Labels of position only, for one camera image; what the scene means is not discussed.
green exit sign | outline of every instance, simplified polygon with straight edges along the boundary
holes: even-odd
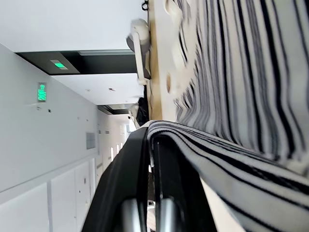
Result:
[[[46,102],[46,83],[39,82],[38,84],[38,102]]]

air vent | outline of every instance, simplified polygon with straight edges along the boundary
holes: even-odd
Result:
[[[96,147],[96,135],[94,133],[86,133],[86,148],[92,149]]]

window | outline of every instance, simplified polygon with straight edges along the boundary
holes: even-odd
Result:
[[[114,148],[111,147],[111,161],[114,160]]]

striped fabric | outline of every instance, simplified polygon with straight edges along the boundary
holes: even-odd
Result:
[[[309,180],[259,153],[177,123],[149,126],[172,138],[247,231],[309,231]]]
[[[175,100],[177,121],[283,165],[308,163],[309,2],[191,2],[175,1],[183,12],[183,59],[194,69]],[[191,27],[193,40],[186,33]],[[189,43],[195,48],[191,57]]]
[[[309,1],[174,2],[192,75],[150,142],[171,137],[246,230],[309,231]]]

black ceiling beam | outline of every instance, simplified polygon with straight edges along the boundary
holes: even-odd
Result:
[[[20,57],[48,75],[137,73],[135,55],[110,53],[80,55],[78,51],[21,52]],[[51,60],[59,60],[68,69],[61,70]]]
[[[127,109],[117,109],[113,110],[108,105],[98,105],[98,110],[102,111],[107,115],[127,115],[129,111]]]

